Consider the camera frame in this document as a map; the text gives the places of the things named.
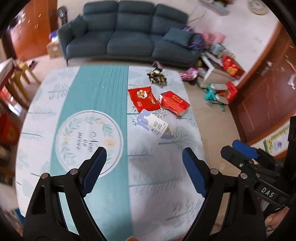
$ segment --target screw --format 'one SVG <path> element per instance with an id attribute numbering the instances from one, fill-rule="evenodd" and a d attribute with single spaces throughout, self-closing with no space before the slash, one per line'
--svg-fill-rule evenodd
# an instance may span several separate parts
<path id="1" fill-rule="evenodd" d="M 41 178 L 42 179 L 45 179 L 45 178 L 47 178 L 48 177 L 48 173 L 47 172 L 45 172 L 45 173 L 43 173 L 42 175 L 41 175 Z"/>
<path id="2" fill-rule="evenodd" d="M 219 173 L 219 171 L 217 169 L 211 169 L 211 174 L 213 175 L 217 175 Z"/>
<path id="3" fill-rule="evenodd" d="M 241 173 L 241 178 L 242 178 L 242 179 L 247 179 L 247 178 L 248 178 L 248 175 L 245 174 L 245 173 Z"/>
<path id="4" fill-rule="evenodd" d="M 70 170 L 71 175 L 75 175 L 77 172 L 78 172 L 78 170 L 76 168 L 73 168 Z"/>

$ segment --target red gift box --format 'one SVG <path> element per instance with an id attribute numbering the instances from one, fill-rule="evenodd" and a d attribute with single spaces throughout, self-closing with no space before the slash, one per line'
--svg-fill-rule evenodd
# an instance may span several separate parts
<path id="1" fill-rule="evenodd" d="M 245 73 L 244 69 L 233 58 L 227 55 L 223 58 L 222 64 L 226 72 L 238 80 Z"/>
<path id="2" fill-rule="evenodd" d="M 223 96 L 229 102 L 231 102 L 238 93 L 238 90 L 236 89 L 235 85 L 230 81 L 226 84 L 226 86 L 228 90 L 219 92 L 219 95 Z"/>
<path id="3" fill-rule="evenodd" d="M 163 108 L 172 111 L 179 118 L 190 106 L 190 104 L 188 104 L 185 100 L 177 96 L 172 91 L 167 91 L 160 94 L 158 102 Z"/>

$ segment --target teal sofa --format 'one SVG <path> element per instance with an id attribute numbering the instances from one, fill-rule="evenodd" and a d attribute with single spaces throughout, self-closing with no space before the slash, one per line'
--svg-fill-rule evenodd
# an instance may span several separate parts
<path id="1" fill-rule="evenodd" d="M 202 50 L 189 50 L 163 40 L 171 27 L 183 29 L 184 12 L 144 1 L 98 1 L 84 5 L 87 31 L 74 37 L 67 23 L 58 29 L 63 57 L 153 62 L 191 67 Z"/>

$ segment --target blue gripper pad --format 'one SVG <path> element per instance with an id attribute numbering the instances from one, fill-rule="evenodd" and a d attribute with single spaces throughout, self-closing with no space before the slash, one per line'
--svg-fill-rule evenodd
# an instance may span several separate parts
<path id="1" fill-rule="evenodd" d="M 182 159 L 195 190 L 203 197 L 206 197 L 207 191 L 205 189 L 204 178 L 186 149 L 183 150 Z"/>
<path id="2" fill-rule="evenodd" d="M 92 192 L 94 185 L 96 184 L 96 181 L 103 169 L 103 166 L 106 163 L 107 159 L 107 151 L 105 148 L 102 148 L 102 150 L 97 154 L 94 153 L 94 155 L 91 157 L 89 161 L 92 161 L 93 158 L 95 159 L 91 167 L 89 168 L 89 171 L 83 178 L 83 189 L 81 192 L 81 195 L 83 197 L 86 196 L 86 194 Z"/>
<path id="3" fill-rule="evenodd" d="M 257 159 L 258 158 L 258 153 L 254 148 L 248 146 L 247 144 L 242 143 L 239 140 L 235 140 L 232 143 L 232 148 L 239 151 L 240 153 L 244 154 L 246 157 L 248 157 L 250 159 Z"/>

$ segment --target chair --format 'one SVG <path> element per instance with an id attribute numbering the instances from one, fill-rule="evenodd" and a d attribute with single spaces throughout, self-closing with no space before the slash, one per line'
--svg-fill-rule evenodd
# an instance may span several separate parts
<path id="1" fill-rule="evenodd" d="M 10 94 L 12 95 L 13 98 L 15 98 L 15 100 L 25 109 L 28 109 L 28 105 L 19 97 L 16 89 L 15 89 L 15 85 L 18 87 L 18 89 L 20 90 L 20 92 L 22 93 L 22 95 L 24 96 L 24 98 L 29 102 L 30 98 L 28 96 L 28 93 L 26 92 L 26 90 L 24 89 L 22 83 L 21 83 L 21 76 L 24 77 L 24 79 L 26 80 L 27 83 L 29 82 L 28 77 L 26 76 L 25 73 L 15 70 L 14 73 L 12 74 L 12 76 L 9 78 L 8 83 L 5 85 L 5 87 L 7 88 L 7 90 L 10 92 Z"/>
<path id="2" fill-rule="evenodd" d="M 33 78 L 36 80 L 36 82 L 38 84 L 41 84 L 41 82 L 38 80 L 38 78 L 32 73 L 32 70 L 28 67 L 28 65 L 25 62 L 19 63 L 18 64 L 19 68 L 22 70 L 23 73 L 23 77 L 25 78 L 25 80 L 27 81 L 27 83 L 29 84 L 29 80 L 25 74 L 25 71 L 29 71 L 29 73 L 33 76 Z"/>

